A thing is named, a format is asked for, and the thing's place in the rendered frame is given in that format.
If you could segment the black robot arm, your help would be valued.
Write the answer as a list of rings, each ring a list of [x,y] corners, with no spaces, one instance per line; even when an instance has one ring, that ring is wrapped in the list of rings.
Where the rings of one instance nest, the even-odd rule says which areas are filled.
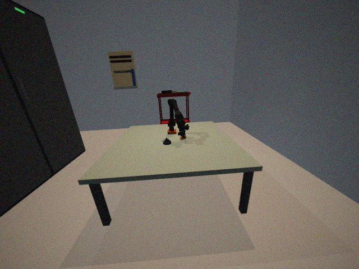
[[[174,131],[174,126],[177,125],[178,126],[183,126],[182,129],[189,129],[189,125],[186,124],[186,122],[184,121],[184,117],[182,115],[182,113],[179,111],[179,108],[177,106],[177,101],[174,99],[168,99],[168,105],[169,105],[169,109],[170,109],[170,119],[168,122],[168,126],[169,126],[169,131]],[[175,118],[176,118],[176,122],[174,120],[174,111],[175,111]]]

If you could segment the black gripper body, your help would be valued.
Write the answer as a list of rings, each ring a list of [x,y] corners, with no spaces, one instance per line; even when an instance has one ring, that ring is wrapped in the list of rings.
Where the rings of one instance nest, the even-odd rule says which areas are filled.
[[[183,126],[178,126],[178,129],[179,129],[179,133],[178,135],[183,135],[184,134],[184,129],[182,129]]]

